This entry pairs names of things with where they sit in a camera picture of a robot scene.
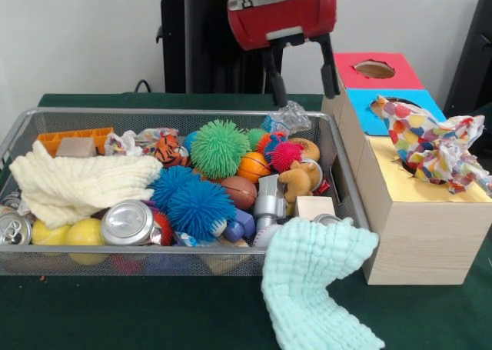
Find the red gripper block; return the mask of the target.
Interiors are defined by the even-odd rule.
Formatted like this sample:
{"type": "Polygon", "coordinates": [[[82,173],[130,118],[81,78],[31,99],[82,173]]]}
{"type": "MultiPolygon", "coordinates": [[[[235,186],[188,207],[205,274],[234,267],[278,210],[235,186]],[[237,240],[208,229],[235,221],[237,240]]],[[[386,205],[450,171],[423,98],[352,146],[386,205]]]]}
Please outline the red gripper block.
{"type": "Polygon", "coordinates": [[[324,96],[335,98],[340,94],[329,35],[336,19],[337,0],[228,0],[228,21],[238,44],[245,51],[262,48],[276,106],[286,106],[288,96],[281,77],[284,46],[274,41],[294,35],[320,45],[324,96]]]}

